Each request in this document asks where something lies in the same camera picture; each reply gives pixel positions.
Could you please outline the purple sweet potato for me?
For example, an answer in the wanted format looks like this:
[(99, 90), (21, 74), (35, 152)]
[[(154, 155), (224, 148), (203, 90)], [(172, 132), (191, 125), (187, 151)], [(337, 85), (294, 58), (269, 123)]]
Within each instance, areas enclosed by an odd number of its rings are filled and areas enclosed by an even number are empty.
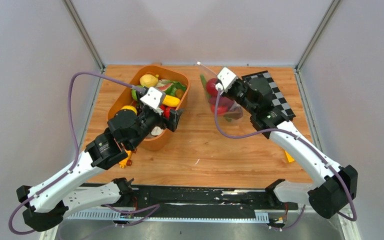
[[(210, 97), (208, 99), (208, 102), (212, 105), (215, 105), (216, 104), (216, 101), (217, 101), (217, 97), (213, 96), (213, 97)], [(233, 105), (234, 105), (234, 101), (227, 98), (227, 97), (223, 97), (221, 96), (219, 98), (219, 102), (218, 102), (218, 106), (224, 106), (224, 107), (227, 107), (227, 108), (231, 108)]]

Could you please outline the dark red apple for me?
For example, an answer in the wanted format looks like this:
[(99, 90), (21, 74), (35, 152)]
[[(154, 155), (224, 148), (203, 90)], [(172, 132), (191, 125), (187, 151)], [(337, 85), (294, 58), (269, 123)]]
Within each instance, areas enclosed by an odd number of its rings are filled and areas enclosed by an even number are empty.
[(242, 108), (236, 108), (233, 111), (228, 111), (223, 115), (223, 118), (227, 122), (236, 121), (242, 117), (243, 117), (243, 109)]

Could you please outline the light green pepper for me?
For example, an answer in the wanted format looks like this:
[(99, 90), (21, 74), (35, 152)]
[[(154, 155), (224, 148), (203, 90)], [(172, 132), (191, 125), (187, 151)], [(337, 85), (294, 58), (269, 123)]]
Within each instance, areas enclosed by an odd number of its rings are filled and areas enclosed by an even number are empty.
[(206, 88), (207, 80), (206, 80), (206, 78), (205, 78), (205, 76), (203, 74), (199, 74), (199, 77), (200, 77), (200, 82), (201, 82), (201, 85), (202, 85), (202, 88), (203, 88), (203, 92), (204, 92), (205, 98), (208, 99), (209, 98), (209, 94), (208, 94), (207, 88)]

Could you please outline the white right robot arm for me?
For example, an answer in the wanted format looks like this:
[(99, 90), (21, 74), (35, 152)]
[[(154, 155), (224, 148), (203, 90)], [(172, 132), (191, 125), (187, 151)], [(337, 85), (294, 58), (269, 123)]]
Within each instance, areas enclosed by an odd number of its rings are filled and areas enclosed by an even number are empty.
[[(278, 209), (284, 203), (310, 205), (320, 216), (329, 219), (338, 214), (349, 221), (357, 220), (353, 200), (357, 190), (357, 170), (341, 166), (330, 159), (295, 127), (289, 118), (273, 105), (273, 90), (265, 78), (248, 81), (237, 76), (219, 77), (216, 82), (217, 98), (229, 98), (249, 114), (255, 134), (284, 149), (312, 179), (312, 183), (280, 180), (265, 195), (266, 204)], [(352, 216), (341, 210), (349, 205)]]

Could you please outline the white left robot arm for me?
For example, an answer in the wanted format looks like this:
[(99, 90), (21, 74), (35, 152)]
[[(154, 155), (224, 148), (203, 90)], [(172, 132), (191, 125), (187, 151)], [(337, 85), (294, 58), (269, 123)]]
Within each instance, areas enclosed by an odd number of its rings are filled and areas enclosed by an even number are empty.
[(41, 184), (17, 189), (18, 200), (26, 207), (22, 213), (24, 223), (43, 232), (82, 210), (105, 204), (129, 206), (134, 191), (125, 177), (79, 192), (76, 188), (128, 158), (128, 152), (134, 152), (155, 127), (175, 132), (183, 111), (169, 108), (167, 113), (157, 113), (148, 106), (143, 106), (139, 114), (135, 109), (119, 110), (104, 132), (87, 144), (70, 165)]

